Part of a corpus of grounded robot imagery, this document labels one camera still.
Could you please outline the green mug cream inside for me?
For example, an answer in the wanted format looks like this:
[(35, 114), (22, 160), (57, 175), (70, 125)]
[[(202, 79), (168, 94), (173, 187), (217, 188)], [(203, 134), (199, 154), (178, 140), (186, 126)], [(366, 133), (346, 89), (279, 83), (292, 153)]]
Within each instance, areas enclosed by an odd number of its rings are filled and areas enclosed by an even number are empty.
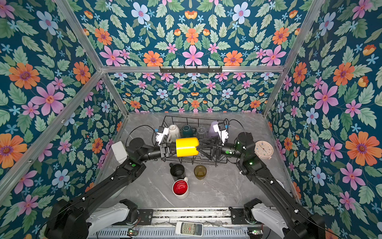
[(182, 136), (183, 138), (194, 137), (196, 134), (196, 129), (186, 124), (182, 127)]

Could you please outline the lilac cup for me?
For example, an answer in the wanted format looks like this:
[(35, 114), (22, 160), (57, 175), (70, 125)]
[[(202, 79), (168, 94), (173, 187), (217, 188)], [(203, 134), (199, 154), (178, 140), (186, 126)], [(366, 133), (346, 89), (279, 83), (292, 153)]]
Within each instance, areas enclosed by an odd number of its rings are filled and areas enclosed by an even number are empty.
[(219, 122), (213, 121), (210, 125), (208, 137), (215, 137), (220, 135)]

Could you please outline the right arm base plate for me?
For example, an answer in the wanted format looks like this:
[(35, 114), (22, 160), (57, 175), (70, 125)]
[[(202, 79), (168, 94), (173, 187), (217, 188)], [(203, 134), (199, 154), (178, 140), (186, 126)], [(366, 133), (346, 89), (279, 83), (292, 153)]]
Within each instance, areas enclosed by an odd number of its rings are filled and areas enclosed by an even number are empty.
[(231, 214), (231, 223), (233, 225), (248, 225), (245, 216), (244, 216), (244, 209), (243, 208), (228, 208)]

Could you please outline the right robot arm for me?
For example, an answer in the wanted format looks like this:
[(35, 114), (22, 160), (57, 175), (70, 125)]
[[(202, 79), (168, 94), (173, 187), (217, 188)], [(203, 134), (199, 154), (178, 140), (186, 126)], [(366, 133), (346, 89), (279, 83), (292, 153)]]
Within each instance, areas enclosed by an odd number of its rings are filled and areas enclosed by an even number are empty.
[(236, 158), (240, 173), (260, 188), (276, 207), (276, 211), (270, 210), (259, 199), (253, 199), (244, 206), (248, 221), (261, 222), (282, 239), (324, 239), (324, 218), (310, 213), (275, 179), (262, 161), (259, 150), (264, 146), (260, 141), (255, 142), (251, 133), (241, 132), (234, 143), (214, 136), (203, 139), (196, 149), (209, 159), (223, 155)]

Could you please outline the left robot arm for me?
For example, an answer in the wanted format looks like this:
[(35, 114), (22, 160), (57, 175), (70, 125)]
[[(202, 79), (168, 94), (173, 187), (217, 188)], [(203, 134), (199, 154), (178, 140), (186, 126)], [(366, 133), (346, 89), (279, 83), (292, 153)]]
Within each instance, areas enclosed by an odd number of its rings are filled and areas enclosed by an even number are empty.
[(109, 177), (82, 195), (70, 201), (60, 200), (53, 206), (44, 232), (47, 238), (86, 239), (115, 223), (135, 224), (138, 221), (137, 205), (128, 199), (106, 209), (98, 208), (138, 179), (146, 169), (146, 161), (169, 157), (171, 147), (167, 143), (149, 146), (137, 137), (128, 147), (121, 141), (113, 144), (111, 153), (119, 166)]

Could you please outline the clear glass cup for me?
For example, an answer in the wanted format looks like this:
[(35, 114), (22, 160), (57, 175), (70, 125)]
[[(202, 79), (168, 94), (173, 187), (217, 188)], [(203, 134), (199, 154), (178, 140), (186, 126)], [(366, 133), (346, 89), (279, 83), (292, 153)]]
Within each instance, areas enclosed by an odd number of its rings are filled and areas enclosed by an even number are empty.
[(198, 139), (203, 139), (207, 137), (207, 130), (204, 126), (199, 126), (197, 128), (197, 138)]

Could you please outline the yellow mug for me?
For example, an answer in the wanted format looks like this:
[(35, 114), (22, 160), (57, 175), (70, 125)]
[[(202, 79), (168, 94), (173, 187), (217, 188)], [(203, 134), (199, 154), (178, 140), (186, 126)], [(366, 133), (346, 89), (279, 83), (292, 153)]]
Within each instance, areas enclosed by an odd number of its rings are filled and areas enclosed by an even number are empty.
[(176, 140), (177, 157), (191, 157), (199, 155), (197, 147), (200, 145), (196, 137), (179, 138)]

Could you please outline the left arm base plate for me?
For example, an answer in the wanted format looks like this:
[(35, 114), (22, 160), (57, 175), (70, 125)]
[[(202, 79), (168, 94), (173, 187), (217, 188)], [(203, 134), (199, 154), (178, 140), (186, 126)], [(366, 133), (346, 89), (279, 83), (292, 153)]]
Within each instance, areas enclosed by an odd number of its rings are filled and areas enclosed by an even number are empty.
[(149, 226), (152, 223), (153, 209), (138, 209), (138, 225)]

